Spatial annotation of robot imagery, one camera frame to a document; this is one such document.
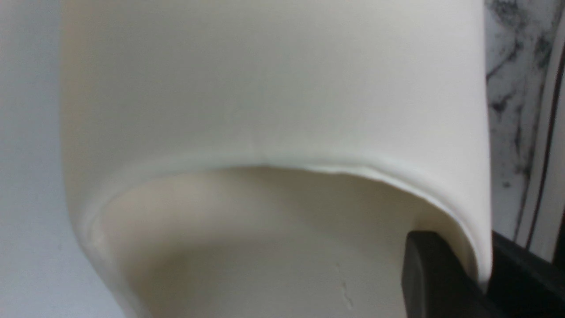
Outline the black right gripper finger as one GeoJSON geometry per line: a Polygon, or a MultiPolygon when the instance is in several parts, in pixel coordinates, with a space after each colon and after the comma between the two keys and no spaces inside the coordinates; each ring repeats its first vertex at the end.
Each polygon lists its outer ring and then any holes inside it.
{"type": "Polygon", "coordinates": [[[437,233],[408,233],[402,292],[409,318],[562,318],[564,273],[493,234],[493,274],[483,293],[437,233]]]}

